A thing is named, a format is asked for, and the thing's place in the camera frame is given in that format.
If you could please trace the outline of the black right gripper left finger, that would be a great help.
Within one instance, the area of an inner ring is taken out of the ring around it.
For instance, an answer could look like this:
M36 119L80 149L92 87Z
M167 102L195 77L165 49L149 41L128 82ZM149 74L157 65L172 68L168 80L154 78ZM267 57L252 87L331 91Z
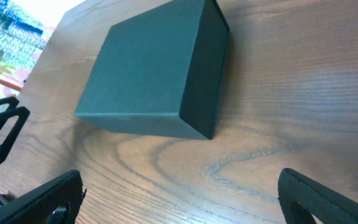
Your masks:
M83 201L78 170L70 170L0 207L0 223L74 223Z

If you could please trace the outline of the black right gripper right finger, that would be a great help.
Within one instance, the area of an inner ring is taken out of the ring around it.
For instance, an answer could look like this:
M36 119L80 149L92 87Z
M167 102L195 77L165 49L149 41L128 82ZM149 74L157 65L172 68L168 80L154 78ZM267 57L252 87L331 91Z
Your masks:
M357 202L290 168L280 173L278 199L287 223L358 223Z

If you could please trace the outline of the dark green gift box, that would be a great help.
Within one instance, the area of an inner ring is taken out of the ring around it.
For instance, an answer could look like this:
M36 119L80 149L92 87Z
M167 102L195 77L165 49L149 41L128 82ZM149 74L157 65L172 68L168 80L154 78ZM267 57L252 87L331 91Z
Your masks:
M112 133L211 139L229 34L215 0L170 1L113 25L75 116Z

